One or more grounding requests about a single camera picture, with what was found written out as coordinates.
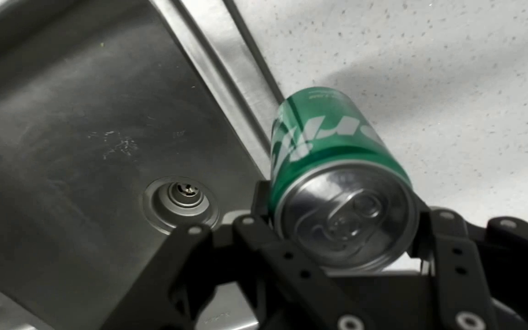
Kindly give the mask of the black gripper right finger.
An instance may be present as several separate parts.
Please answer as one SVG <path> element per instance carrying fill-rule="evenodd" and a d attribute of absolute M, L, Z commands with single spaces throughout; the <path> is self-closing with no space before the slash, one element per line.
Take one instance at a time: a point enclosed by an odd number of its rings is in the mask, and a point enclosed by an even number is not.
<path fill-rule="evenodd" d="M 426 209 L 411 255 L 427 264 L 437 326 L 528 330 L 528 222 L 473 225 L 451 209 Z"/>

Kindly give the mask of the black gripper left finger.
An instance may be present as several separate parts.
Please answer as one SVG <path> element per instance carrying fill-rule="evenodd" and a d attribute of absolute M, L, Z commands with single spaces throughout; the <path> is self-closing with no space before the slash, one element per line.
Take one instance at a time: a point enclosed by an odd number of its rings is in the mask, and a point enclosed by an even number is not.
<path fill-rule="evenodd" d="M 363 330 L 363 311 L 272 227 L 270 181 L 248 214 L 211 229 L 178 225 L 149 260 L 101 330 L 196 330 L 222 284 L 239 284 L 262 330 Z"/>

